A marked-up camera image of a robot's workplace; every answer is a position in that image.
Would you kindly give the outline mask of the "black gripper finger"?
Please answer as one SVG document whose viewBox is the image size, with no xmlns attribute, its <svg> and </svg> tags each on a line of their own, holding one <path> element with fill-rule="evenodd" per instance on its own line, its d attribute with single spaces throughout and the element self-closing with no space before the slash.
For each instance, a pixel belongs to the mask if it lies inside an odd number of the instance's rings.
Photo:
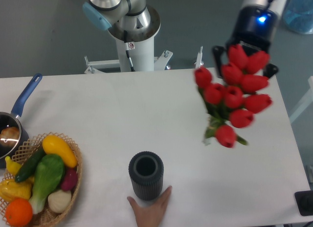
<svg viewBox="0 0 313 227">
<path fill-rule="evenodd" d="M 263 76 L 267 78 L 271 78 L 274 75 L 276 75 L 278 71 L 279 71 L 278 66 L 269 63 L 263 68 Z"/>
<path fill-rule="evenodd" d="M 227 49 L 224 46 L 215 45 L 212 47 L 211 51 L 212 51 L 212 55 L 213 55 L 213 59 L 214 59 L 214 63 L 215 63 L 215 70 L 216 70 L 217 76 L 219 78 L 223 78 L 222 56 L 224 54 L 227 54 Z"/>
</svg>

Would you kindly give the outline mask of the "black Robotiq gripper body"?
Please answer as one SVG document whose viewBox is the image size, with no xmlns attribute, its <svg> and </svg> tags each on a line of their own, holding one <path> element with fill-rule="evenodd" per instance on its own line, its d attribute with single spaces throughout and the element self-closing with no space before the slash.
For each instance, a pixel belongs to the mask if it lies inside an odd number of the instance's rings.
<svg viewBox="0 0 313 227">
<path fill-rule="evenodd" d="M 225 47 L 241 44 L 248 56 L 260 50 L 268 53 L 278 23 L 279 17 L 274 12 L 263 6 L 248 5 L 240 10 Z"/>
</svg>

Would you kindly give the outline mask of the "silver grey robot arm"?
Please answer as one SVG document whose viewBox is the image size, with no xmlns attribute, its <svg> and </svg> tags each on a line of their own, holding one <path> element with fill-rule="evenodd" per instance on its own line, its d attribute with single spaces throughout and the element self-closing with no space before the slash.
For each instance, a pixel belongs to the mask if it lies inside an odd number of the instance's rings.
<svg viewBox="0 0 313 227">
<path fill-rule="evenodd" d="M 216 72 L 221 75 L 223 53 L 239 44 L 245 54 L 268 52 L 287 0 L 244 0 L 235 28 L 225 46 L 212 47 Z M 158 12 L 146 0 L 88 0 L 88 20 L 115 39 L 122 72 L 166 68 L 172 53 L 154 56 L 154 37 L 160 29 Z"/>
</svg>

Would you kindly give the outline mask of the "bare human hand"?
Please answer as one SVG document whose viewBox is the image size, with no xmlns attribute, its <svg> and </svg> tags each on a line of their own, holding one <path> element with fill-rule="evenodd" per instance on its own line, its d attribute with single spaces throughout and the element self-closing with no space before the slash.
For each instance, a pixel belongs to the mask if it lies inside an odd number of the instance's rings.
<svg viewBox="0 0 313 227">
<path fill-rule="evenodd" d="M 141 207 L 133 197 L 127 197 L 138 227 L 158 227 L 160 225 L 170 201 L 172 188 L 172 186 L 168 186 L 161 196 L 151 206 L 147 207 Z"/>
</svg>

